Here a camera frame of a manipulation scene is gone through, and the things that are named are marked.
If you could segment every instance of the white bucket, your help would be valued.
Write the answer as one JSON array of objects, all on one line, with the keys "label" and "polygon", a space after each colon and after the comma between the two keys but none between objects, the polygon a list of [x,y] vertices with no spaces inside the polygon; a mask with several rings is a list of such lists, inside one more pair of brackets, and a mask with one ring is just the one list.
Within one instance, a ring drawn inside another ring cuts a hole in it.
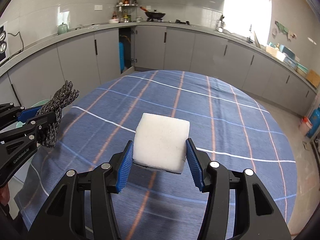
[{"label": "white bucket", "polygon": [[301,119],[301,124],[299,125],[300,132],[305,136],[308,131],[312,128],[312,123],[306,117]]}]

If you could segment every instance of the white tiled wall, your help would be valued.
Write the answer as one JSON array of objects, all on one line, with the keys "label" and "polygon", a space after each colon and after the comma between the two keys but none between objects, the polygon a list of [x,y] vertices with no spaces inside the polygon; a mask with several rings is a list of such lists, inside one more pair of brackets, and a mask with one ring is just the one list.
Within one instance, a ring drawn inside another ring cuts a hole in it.
[{"label": "white tiled wall", "polygon": [[[223,11],[224,0],[137,0],[139,5],[151,6],[151,10],[163,12],[164,21],[189,21],[193,25],[215,27]],[[138,16],[147,19],[138,9]]]},{"label": "white tiled wall", "polygon": [[[69,28],[79,24],[105,23],[112,17],[118,0],[12,0],[0,18],[0,24],[8,21],[8,32],[20,31],[27,46],[39,39],[57,33],[57,14],[69,11]],[[102,5],[102,11],[94,11],[94,5]],[[19,36],[9,36],[10,53],[21,49]]]}]

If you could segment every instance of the blue gas cylinder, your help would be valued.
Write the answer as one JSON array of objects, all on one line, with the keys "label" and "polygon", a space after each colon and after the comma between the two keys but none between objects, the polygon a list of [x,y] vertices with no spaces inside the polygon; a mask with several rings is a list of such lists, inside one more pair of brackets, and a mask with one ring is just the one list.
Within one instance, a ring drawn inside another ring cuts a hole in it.
[{"label": "blue gas cylinder", "polygon": [[310,116],[310,122],[312,123],[312,129],[307,133],[307,136],[311,138],[320,125],[320,106],[313,110]]},{"label": "blue gas cylinder", "polygon": [[120,57],[120,70],[122,73],[124,70],[124,46],[122,42],[119,42],[119,57]]}]

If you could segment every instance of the metal screw cap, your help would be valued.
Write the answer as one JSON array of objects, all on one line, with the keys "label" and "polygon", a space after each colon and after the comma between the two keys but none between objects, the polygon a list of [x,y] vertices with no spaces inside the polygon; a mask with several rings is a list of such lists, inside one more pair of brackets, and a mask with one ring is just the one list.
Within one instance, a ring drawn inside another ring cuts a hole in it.
[{"label": "metal screw cap", "polygon": [[210,162],[210,166],[213,168],[218,168],[220,164],[218,162]]},{"label": "metal screw cap", "polygon": [[104,170],[107,170],[111,167],[111,165],[109,163],[103,163],[101,164],[101,168],[103,168]]},{"label": "metal screw cap", "polygon": [[248,176],[252,176],[254,172],[251,169],[246,169],[244,170],[244,173],[247,174]]},{"label": "metal screw cap", "polygon": [[74,170],[69,170],[69,171],[67,171],[67,176],[68,177],[72,177],[73,175],[75,175],[76,173],[75,173],[75,171]]}]

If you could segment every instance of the wok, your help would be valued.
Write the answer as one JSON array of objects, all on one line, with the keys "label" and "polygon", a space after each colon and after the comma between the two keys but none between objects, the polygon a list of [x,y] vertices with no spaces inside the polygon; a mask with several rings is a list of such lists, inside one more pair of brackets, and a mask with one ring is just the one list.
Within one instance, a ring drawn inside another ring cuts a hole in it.
[{"label": "wok", "polygon": [[165,16],[165,13],[157,12],[157,10],[153,10],[153,12],[150,12],[147,9],[143,8],[142,6],[140,6],[140,9],[145,11],[145,14],[148,17],[147,22],[153,19],[159,20]]}]

